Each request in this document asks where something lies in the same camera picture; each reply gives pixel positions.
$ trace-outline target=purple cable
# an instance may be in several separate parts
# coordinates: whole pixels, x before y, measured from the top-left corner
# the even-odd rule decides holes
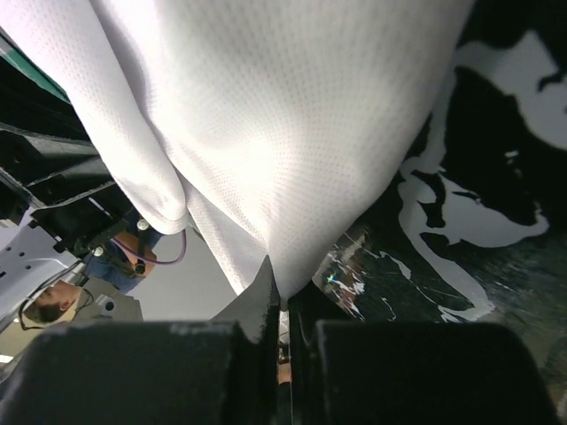
[[[116,243],[118,246],[120,246],[122,250],[128,251],[130,254],[132,254],[137,259],[140,259],[140,260],[142,260],[146,263],[159,264],[159,265],[162,265],[162,266],[171,266],[172,264],[177,264],[178,262],[180,262],[183,259],[183,257],[185,257],[185,252],[187,251],[187,232],[185,231],[185,229],[181,233],[181,240],[182,240],[181,254],[179,254],[179,257],[177,257],[177,259],[173,259],[171,261],[159,261],[158,259],[147,259],[146,257],[143,257],[140,254],[138,254],[136,251],[129,249],[124,243],[117,241],[114,238],[111,239],[111,240],[114,243]]]

